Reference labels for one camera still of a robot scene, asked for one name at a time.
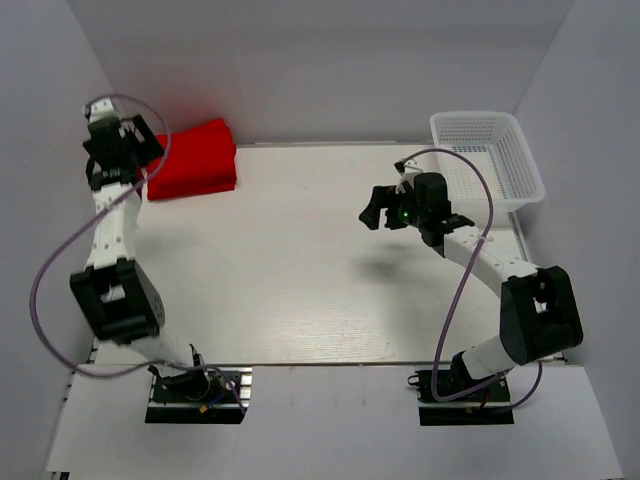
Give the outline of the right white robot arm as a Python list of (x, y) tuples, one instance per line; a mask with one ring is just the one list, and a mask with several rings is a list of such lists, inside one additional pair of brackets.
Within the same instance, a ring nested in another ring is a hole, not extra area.
[(359, 215), (370, 230), (417, 229), (425, 245), (464, 267), (500, 301), (495, 336), (456, 354), (446, 380), (472, 399), (488, 381), (579, 346), (584, 331), (569, 274), (559, 266), (539, 267), (494, 244), (467, 217), (453, 212), (444, 177), (421, 173), (400, 186), (376, 186)]

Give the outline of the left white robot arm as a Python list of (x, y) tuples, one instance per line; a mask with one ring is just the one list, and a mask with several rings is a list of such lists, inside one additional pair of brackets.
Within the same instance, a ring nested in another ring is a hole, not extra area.
[(98, 221), (84, 269), (70, 276), (71, 291), (98, 340), (161, 361), (162, 376), (178, 375), (180, 391), (202, 398), (211, 374), (193, 364), (189, 344), (164, 330), (161, 296), (136, 260), (141, 170), (164, 149), (139, 115), (92, 114), (88, 132), (83, 147)]

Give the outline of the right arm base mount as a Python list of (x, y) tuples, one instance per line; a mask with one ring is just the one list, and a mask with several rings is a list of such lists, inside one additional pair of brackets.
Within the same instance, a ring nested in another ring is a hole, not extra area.
[[(472, 380), (462, 371), (461, 354), (441, 366), (436, 377), (436, 392), (452, 396), (483, 382)], [(417, 394), (419, 424), (422, 427), (506, 426), (513, 425), (511, 393), (506, 380), (509, 369), (481, 390), (453, 401), (440, 402), (431, 391), (433, 369), (419, 368), (407, 378), (407, 384)]]

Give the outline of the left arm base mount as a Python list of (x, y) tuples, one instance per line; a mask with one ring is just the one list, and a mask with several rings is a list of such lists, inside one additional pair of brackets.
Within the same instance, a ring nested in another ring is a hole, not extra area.
[(152, 383), (146, 424), (240, 425), (249, 408), (251, 367), (208, 368), (162, 378), (149, 368)]

